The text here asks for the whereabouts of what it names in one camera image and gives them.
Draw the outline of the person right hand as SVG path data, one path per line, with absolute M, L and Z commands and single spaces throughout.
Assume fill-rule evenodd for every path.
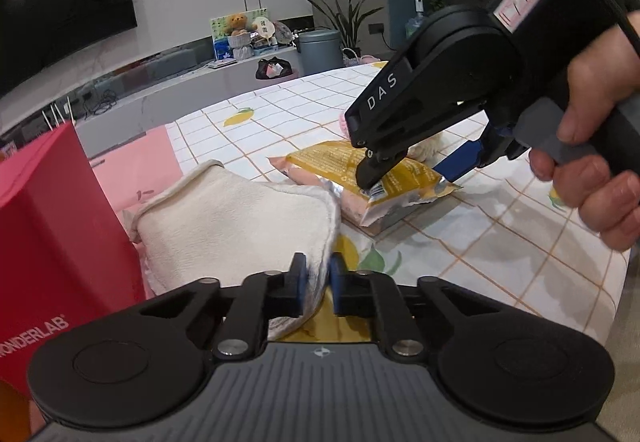
M 566 145 L 592 144 L 596 152 L 560 165 L 532 150 L 530 168 L 608 248 L 626 251 L 639 240 L 639 176 L 629 169 L 615 174 L 598 141 L 617 104 L 639 91 L 639 54 L 614 26 L 570 62 L 567 82 L 570 99 L 556 136 Z

